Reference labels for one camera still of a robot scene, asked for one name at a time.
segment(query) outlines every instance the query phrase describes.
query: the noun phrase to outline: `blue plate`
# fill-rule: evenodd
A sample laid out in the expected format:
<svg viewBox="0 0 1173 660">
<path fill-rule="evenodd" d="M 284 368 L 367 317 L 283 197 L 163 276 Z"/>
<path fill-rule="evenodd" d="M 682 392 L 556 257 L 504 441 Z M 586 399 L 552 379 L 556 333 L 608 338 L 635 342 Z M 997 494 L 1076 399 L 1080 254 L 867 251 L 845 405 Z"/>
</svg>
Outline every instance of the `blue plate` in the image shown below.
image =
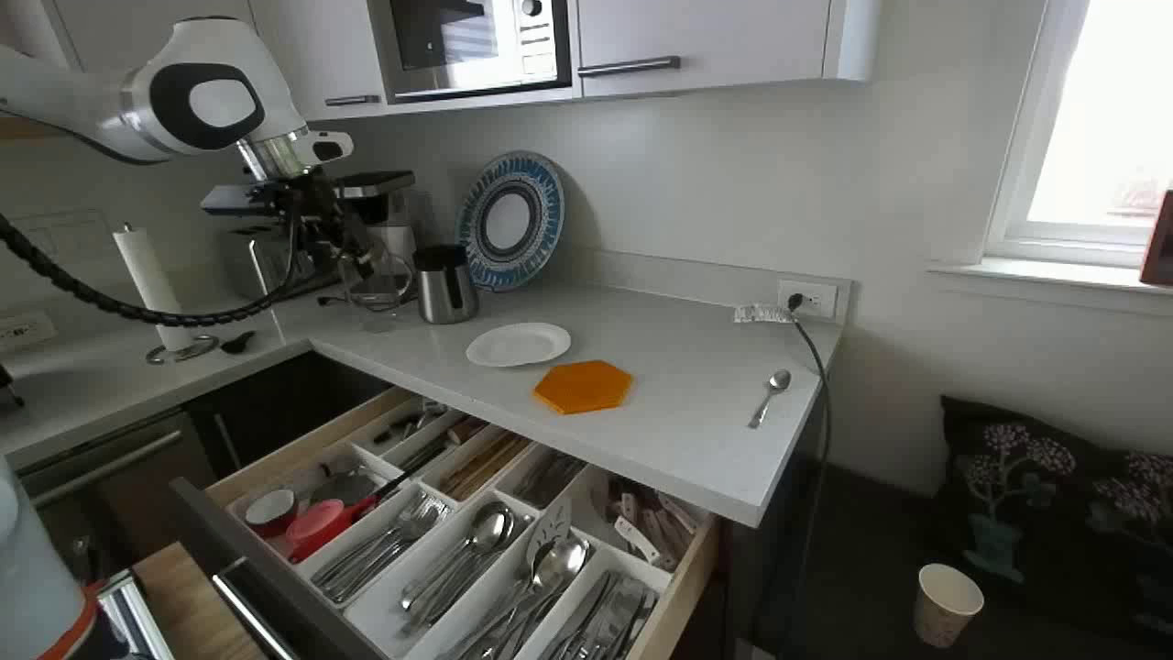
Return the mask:
<svg viewBox="0 0 1173 660">
<path fill-rule="evenodd" d="M 552 163 L 509 152 L 487 167 L 470 197 L 460 234 L 471 283 L 517 291 L 552 257 L 564 227 L 564 191 Z"/>
</svg>

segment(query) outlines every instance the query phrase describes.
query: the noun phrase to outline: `upright plate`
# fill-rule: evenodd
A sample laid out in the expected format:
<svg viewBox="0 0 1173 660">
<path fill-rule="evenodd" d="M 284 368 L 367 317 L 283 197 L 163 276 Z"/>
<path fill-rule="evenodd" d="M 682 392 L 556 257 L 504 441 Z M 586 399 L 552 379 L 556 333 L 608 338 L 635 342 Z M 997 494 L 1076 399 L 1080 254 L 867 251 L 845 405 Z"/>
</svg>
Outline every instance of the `upright plate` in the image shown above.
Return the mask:
<svg viewBox="0 0 1173 660">
<path fill-rule="evenodd" d="M 526 368 L 526 364 L 551 364 L 572 349 L 572 333 L 552 324 L 509 324 L 495 327 L 466 349 L 466 359 L 477 368 Z"/>
<path fill-rule="evenodd" d="M 564 227 L 556 168 L 526 152 L 509 152 L 477 180 L 460 221 L 470 276 L 482 291 L 517 291 L 552 257 Z"/>
</svg>

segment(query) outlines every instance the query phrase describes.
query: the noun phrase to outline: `drawer handle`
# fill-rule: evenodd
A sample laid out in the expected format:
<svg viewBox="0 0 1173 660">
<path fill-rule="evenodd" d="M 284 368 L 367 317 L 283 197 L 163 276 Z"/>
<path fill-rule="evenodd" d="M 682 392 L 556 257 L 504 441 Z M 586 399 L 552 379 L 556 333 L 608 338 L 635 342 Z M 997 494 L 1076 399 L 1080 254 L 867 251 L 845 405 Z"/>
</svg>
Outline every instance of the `drawer handle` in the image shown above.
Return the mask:
<svg viewBox="0 0 1173 660">
<path fill-rule="evenodd" d="M 284 647 L 284 639 L 272 631 L 272 625 L 248 607 L 248 599 L 238 588 L 229 588 L 228 577 L 247 565 L 248 565 L 247 558 L 229 562 L 222 571 L 211 577 L 211 588 L 247 621 L 247 626 L 272 650 L 272 656 L 295 660 L 295 652 Z"/>
<path fill-rule="evenodd" d="M 598 62 L 598 67 L 579 67 L 579 76 L 630 76 L 630 75 L 651 75 L 651 69 L 682 69 L 682 56 L 664 56 L 664 60 L 623 60 L 623 62 Z"/>
<path fill-rule="evenodd" d="M 168 428 L 168 432 L 161 432 L 157 441 L 149 441 L 149 443 L 119 455 L 118 461 L 102 461 L 102 467 L 96 467 L 90 475 L 84 475 L 84 477 L 77 477 L 77 482 L 64 482 L 64 483 L 58 483 L 58 488 L 39 492 L 39 494 L 31 500 L 31 507 L 58 503 L 58 500 L 64 500 L 64 494 L 74 494 L 74 492 L 80 492 L 80 488 L 89 488 L 89 483 L 118 475 L 118 469 L 128 469 L 128 467 L 141 461 L 145 455 L 157 455 L 157 450 L 181 443 L 181 441 L 184 441 L 184 432 L 181 432 L 181 428 Z"/>
<path fill-rule="evenodd" d="M 382 97 L 331 97 L 325 106 L 377 106 Z"/>
</svg>

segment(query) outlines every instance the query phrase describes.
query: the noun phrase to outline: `window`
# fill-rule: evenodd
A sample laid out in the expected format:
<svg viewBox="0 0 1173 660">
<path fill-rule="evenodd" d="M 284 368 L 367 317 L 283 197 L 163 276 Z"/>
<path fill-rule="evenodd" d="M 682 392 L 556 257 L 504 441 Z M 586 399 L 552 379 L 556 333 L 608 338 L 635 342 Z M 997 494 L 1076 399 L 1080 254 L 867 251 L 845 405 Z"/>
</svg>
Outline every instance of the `window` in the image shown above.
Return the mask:
<svg viewBox="0 0 1173 660">
<path fill-rule="evenodd" d="M 1049 0 L 991 257 L 1138 268 L 1173 183 L 1173 0 Z"/>
</svg>

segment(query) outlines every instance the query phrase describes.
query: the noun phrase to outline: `drawer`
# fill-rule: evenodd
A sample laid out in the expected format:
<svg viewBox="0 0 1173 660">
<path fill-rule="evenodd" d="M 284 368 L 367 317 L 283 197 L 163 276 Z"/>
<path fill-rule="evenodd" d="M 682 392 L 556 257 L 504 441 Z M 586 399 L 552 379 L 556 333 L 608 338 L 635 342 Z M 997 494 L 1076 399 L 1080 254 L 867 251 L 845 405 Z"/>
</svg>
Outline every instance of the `drawer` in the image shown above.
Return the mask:
<svg viewBox="0 0 1173 660">
<path fill-rule="evenodd" d="M 535 537 L 551 520 L 569 520 L 572 537 L 591 548 L 591 562 L 552 591 L 517 656 L 541 660 L 569 631 L 583 631 L 583 614 L 594 607 L 601 580 L 613 577 L 630 580 L 625 588 L 640 588 L 644 595 L 640 615 L 625 636 L 625 656 L 651 660 L 675 652 L 713 571 L 713 519 L 677 519 L 685 520 L 677 531 L 688 537 L 675 537 L 675 551 L 651 565 L 657 551 L 639 553 L 613 529 L 606 515 L 608 477 L 594 467 L 470 421 L 457 412 L 403 432 L 403 420 L 411 414 L 416 414 L 413 395 L 386 392 L 211 483 L 204 494 L 177 488 L 187 503 L 184 548 L 204 577 L 217 577 L 211 585 L 238 609 L 238 621 L 267 626 L 292 656 L 443 656 L 504 609 L 503 599 L 513 595 L 541 544 Z M 403 477 L 403 461 L 427 443 L 440 443 L 440 450 L 427 450 L 427 461 Z M 255 494 L 272 488 L 315 492 L 324 461 L 370 469 L 377 483 L 403 477 L 403 483 L 306 558 L 291 558 L 283 544 L 247 529 L 240 510 Z M 331 565 L 370 548 L 416 507 L 431 510 L 405 551 L 396 548 L 396 558 L 377 565 L 354 591 L 325 588 Z M 517 531 L 503 551 L 477 553 L 477 568 L 470 571 L 477 580 L 440 609 L 443 615 L 405 626 L 403 595 L 413 595 L 460 553 L 466 531 L 487 507 L 504 510 Z"/>
</svg>

